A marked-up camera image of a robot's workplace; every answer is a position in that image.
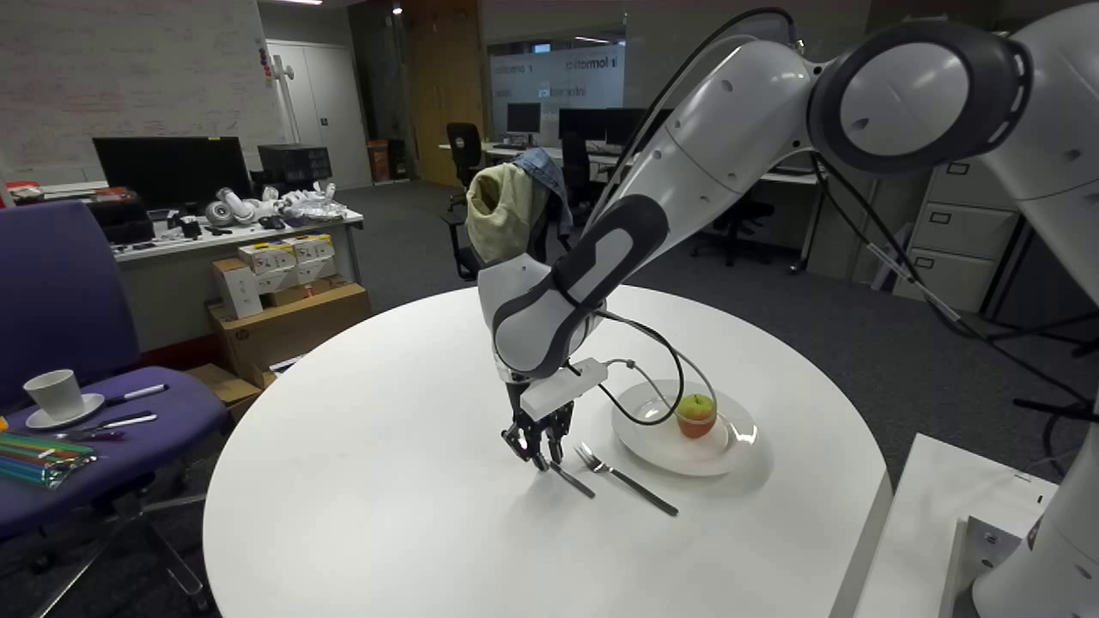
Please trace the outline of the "white cup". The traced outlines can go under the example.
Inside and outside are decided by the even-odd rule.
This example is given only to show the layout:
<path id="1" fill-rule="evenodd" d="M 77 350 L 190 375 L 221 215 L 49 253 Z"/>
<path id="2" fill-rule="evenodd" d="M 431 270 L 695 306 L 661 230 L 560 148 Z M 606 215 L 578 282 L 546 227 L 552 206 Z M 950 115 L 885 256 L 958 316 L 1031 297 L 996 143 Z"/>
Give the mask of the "white cup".
<path id="1" fill-rule="evenodd" d="M 27 416 L 29 427 L 58 426 L 85 413 L 82 391 L 71 369 L 40 374 L 22 386 L 38 411 Z"/>

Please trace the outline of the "white saucer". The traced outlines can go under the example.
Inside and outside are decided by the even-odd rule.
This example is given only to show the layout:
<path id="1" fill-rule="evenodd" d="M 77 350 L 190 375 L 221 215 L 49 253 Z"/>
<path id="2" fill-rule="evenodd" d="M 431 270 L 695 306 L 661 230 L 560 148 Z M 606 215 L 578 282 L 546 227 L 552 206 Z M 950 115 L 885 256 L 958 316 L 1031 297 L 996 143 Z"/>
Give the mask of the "white saucer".
<path id="1" fill-rule="evenodd" d="M 87 391 L 87 394 L 82 395 L 82 410 L 79 412 L 52 415 L 48 410 L 38 408 L 27 415 L 25 427 L 31 431 L 46 431 L 62 429 L 62 427 L 73 427 L 87 420 L 91 415 L 97 413 L 103 407 L 103 404 L 106 404 L 106 396 L 98 394 L 98 391 Z"/>

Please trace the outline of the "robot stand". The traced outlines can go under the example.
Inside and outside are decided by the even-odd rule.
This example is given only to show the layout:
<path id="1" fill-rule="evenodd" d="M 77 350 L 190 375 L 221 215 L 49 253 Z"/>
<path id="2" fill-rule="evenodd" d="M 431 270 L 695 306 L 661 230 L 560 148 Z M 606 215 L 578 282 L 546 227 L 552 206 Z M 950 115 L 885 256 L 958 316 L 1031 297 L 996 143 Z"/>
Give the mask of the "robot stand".
<path id="1" fill-rule="evenodd" d="M 829 618 L 975 618 L 970 588 L 1044 512 L 1054 482 L 920 434 L 879 498 Z"/>

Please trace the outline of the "heap of white robot parts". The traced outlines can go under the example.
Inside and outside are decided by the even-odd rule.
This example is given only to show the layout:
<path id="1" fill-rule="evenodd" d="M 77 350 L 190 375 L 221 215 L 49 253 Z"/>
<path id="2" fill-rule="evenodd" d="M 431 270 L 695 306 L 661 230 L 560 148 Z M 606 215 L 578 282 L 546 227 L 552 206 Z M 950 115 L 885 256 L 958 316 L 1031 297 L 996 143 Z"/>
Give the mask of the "heap of white robot parts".
<path id="1" fill-rule="evenodd" d="M 259 198 L 243 198 L 227 187 L 217 192 L 217 200 L 206 207 L 210 227 L 306 227 L 334 222 L 349 214 L 349 208 L 335 199 L 337 187 L 330 181 L 315 181 L 306 191 L 281 192 L 275 186 L 264 186 Z"/>

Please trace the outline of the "row of monitors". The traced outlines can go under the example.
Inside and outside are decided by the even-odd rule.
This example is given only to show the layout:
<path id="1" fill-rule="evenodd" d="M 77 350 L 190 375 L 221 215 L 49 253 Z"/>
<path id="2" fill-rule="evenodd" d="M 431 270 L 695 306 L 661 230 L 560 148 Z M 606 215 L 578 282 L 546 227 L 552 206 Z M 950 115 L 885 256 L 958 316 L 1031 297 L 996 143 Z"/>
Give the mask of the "row of monitors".
<path id="1" fill-rule="evenodd" d="M 640 108 L 564 108 L 558 110 L 557 135 L 560 141 L 577 136 L 587 143 L 624 148 L 647 115 L 647 110 Z M 506 104 L 507 132 L 533 136 L 541 132 L 541 104 Z"/>

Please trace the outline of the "silver and black pen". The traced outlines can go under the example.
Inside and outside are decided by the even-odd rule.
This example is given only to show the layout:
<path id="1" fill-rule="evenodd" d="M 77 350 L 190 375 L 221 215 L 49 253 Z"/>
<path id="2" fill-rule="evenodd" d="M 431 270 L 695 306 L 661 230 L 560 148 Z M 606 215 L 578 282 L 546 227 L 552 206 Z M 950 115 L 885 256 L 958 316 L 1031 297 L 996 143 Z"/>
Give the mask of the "silver and black pen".
<path id="1" fill-rule="evenodd" d="M 134 413 L 134 415 L 126 415 L 125 417 L 120 417 L 102 424 L 98 424 L 95 427 L 87 427 L 87 429 L 85 429 L 85 432 L 90 432 L 90 433 L 112 432 L 122 429 L 122 427 L 152 422 L 157 419 L 158 415 L 149 411 L 145 411 L 142 413 Z"/>

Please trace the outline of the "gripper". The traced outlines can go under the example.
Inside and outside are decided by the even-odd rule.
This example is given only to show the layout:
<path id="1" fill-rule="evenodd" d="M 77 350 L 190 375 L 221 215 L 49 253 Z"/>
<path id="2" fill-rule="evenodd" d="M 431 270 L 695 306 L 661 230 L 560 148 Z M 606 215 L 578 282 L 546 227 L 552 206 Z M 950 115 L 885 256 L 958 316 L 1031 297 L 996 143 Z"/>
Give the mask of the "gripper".
<path id="1" fill-rule="evenodd" d="M 507 446 L 519 460 L 532 463 L 539 472 L 550 470 L 542 453 L 542 437 L 547 438 L 550 457 L 560 465 L 564 457 L 562 440 L 569 434 L 574 400 L 566 399 L 565 388 L 550 382 L 507 384 L 507 396 L 512 407 L 512 423 L 501 432 Z"/>

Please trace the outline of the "black box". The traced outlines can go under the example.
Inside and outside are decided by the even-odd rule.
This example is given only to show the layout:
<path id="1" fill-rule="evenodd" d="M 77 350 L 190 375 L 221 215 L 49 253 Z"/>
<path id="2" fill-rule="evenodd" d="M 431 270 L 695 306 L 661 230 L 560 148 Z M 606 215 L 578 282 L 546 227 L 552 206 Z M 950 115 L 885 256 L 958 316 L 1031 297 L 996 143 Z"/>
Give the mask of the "black box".
<path id="1" fill-rule="evenodd" d="M 306 191 L 314 181 L 334 179 L 325 146 L 299 143 L 258 146 L 260 172 L 252 173 L 258 186 L 274 186 L 279 191 Z"/>

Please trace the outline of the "black office chair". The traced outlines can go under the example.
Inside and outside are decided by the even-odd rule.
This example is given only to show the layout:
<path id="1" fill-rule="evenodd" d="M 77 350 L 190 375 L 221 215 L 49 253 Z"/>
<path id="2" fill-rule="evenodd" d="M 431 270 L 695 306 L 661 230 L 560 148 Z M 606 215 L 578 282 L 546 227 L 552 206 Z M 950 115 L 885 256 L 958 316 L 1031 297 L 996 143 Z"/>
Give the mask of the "black office chair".
<path id="1" fill-rule="evenodd" d="M 482 172 L 482 137 L 479 129 L 475 123 L 451 122 L 445 125 L 445 133 L 455 175 L 467 191 L 474 177 Z"/>
<path id="2" fill-rule="evenodd" d="M 769 265 L 770 251 L 761 249 L 754 242 L 745 241 L 743 236 L 754 236 L 756 229 L 762 227 L 762 220 L 770 216 L 774 216 L 773 205 L 743 198 L 726 209 L 722 216 L 718 216 L 712 223 L 717 233 L 699 235 L 697 243 L 689 251 L 689 256 L 698 258 L 703 251 L 717 250 L 722 255 L 725 267 L 734 266 L 739 258 Z"/>

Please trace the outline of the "grey filing cabinet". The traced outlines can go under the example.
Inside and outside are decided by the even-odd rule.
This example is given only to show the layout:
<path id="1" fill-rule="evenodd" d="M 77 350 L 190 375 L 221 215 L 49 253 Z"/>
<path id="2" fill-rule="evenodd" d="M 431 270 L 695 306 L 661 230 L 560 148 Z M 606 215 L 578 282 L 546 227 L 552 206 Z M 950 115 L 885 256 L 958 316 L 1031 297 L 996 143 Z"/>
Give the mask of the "grey filing cabinet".
<path id="1" fill-rule="evenodd" d="M 908 257 L 924 287 L 950 308 L 981 312 L 1019 219 L 981 161 L 954 161 L 932 172 Z"/>

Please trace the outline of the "silver knife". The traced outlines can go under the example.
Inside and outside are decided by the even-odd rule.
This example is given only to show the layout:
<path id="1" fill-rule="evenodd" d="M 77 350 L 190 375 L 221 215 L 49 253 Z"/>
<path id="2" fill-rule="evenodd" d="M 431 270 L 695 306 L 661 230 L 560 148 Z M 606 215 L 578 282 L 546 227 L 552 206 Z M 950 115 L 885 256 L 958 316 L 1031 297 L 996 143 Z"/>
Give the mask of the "silver knife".
<path id="1" fill-rule="evenodd" d="M 587 485 L 585 485 L 584 482 L 577 481 L 577 478 L 574 477 L 574 475 L 568 473 L 566 470 L 563 470 L 560 464 L 558 464 L 557 462 L 550 461 L 550 470 L 553 470 L 553 472 L 555 472 L 558 476 L 560 476 L 562 481 L 565 481 L 569 486 L 571 486 L 571 488 L 576 489 L 577 492 L 580 492 L 581 495 L 589 498 L 589 500 L 593 500 L 593 497 L 596 497 L 596 493 L 593 493 L 593 490 L 591 490 Z"/>

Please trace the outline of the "packet of coloured straws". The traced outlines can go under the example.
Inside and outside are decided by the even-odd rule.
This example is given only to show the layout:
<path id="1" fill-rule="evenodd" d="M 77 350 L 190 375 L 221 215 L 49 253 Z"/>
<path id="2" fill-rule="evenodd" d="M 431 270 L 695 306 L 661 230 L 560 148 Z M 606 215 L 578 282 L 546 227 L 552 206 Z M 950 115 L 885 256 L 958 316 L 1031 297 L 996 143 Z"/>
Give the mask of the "packet of coloured straws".
<path id="1" fill-rule="evenodd" d="M 73 473 L 85 470 L 95 461 L 97 452 L 93 446 L 0 432 L 0 478 L 4 481 L 55 489 Z"/>

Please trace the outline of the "large cardboard box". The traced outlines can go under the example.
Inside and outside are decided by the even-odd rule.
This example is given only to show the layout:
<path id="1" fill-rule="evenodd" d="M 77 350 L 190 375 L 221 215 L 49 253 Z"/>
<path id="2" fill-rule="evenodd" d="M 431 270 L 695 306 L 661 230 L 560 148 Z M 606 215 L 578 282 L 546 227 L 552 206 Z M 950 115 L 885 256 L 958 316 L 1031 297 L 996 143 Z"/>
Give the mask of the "large cardboard box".
<path id="1" fill-rule="evenodd" d="M 206 312 L 227 368 L 263 388 L 271 365 L 304 355 L 369 319 L 371 305 L 364 287 L 346 284 L 244 319 L 235 319 L 221 304 L 207 306 Z"/>

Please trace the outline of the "grey desk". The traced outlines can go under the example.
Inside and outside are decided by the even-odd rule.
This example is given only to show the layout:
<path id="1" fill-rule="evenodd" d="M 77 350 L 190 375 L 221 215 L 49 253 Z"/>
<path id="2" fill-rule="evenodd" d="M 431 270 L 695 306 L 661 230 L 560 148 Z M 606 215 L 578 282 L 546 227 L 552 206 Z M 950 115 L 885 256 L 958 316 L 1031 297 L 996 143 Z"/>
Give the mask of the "grey desk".
<path id="1" fill-rule="evenodd" d="M 206 305 L 220 296 L 211 265 L 223 258 L 235 258 L 237 247 L 245 244 L 326 233 L 333 239 L 337 273 L 360 284 L 360 260 L 354 231 L 360 230 L 364 222 L 364 216 L 349 209 L 342 221 L 310 227 L 270 230 L 255 223 L 232 227 L 227 234 L 214 234 L 203 227 L 203 234 L 197 239 L 165 239 L 167 223 L 155 222 L 151 247 L 115 253 L 140 351 L 173 347 L 209 334 Z"/>

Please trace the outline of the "white plate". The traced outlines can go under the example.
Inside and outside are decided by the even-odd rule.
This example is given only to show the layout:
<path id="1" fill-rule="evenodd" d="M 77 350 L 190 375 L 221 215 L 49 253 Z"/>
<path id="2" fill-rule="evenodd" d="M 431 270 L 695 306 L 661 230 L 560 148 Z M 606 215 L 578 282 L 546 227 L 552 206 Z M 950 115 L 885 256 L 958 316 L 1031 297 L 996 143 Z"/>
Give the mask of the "white plate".
<path id="1" fill-rule="evenodd" d="M 750 411 L 717 390 L 717 422 L 698 438 L 687 437 L 675 417 L 654 426 L 642 426 L 628 419 L 628 413 L 642 420 L 656 420 L 667 412 L 667 406 L 656 391 L 674 400 L 677 380 L 659 379 L 656 387 L 648 383 L 632 385 L 617 395 L 624 411 L 611 407 L 610 421 L 617 438 L 637 457 L 667 470 L 693 477 L 711 477 L 746 470 L 764 470 L 771 465 L 769 444 Z"/>

